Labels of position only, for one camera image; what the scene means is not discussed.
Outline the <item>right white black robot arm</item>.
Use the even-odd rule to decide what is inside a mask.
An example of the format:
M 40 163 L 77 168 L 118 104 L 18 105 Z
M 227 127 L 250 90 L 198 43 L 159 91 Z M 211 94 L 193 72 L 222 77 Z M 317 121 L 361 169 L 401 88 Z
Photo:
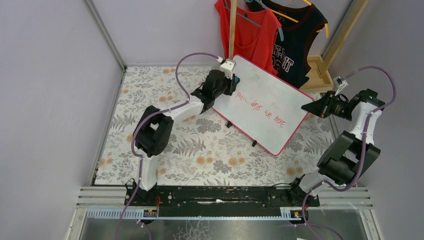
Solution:
M 290 203 L 306 202 L 325 186 L 346 191 L 379 157 L 381 151 L 374 145 L 373 133 L 385 103 L 377 96 L 377 92 L 365 89 L 348 100 L 343 94 L 328 91 L 322 98 L 301 107 L 323 119 L 334 115 L 348 120 L 353 126 L 350 131 L 344 130 L 323 153 L 317 170 L 290 184 L 287 194 Z

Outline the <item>pink framed whiteboard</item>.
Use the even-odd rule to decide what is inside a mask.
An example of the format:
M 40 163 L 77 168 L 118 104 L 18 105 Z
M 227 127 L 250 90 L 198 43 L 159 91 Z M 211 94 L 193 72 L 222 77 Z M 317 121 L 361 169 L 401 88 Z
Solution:
M 231 96 L 213 109 L 273 156 L 278 156 L 305 120 L 303 105 L 314 99 L 240 55 L 233 57 L 240 78 Z

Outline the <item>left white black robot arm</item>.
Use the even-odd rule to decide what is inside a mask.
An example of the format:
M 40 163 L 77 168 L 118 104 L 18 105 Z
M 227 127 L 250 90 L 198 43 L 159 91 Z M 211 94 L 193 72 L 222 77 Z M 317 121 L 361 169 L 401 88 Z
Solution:
M 187 100 L 170 108 L 146 108 L 131 143 L 133 154 L 140 158 L 137 188 L 150 191 L 157 184 L 158 158 L 169 143 L 174 124 L 208 111 L 220 96 L 231 96 L 239 82 L 235 74 L 228 78 L 223 71 L 213 69 Z

